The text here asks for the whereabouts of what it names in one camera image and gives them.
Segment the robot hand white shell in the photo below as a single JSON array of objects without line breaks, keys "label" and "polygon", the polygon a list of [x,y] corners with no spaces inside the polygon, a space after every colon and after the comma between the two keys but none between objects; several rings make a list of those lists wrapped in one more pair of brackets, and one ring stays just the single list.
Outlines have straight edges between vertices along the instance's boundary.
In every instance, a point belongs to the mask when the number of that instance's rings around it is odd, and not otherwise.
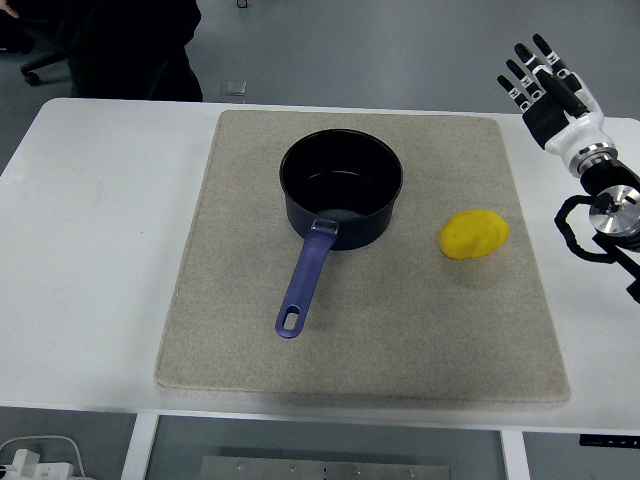
[{"label": "robot hand white shell", "polygon": [[514,46],[517,58],[506,61],[512,74],[497,77],[522,114],[534,141],[543,150],[569,159],[579,150],[604,141],[604,115],[589,89],[539,34],[539,50]]}]

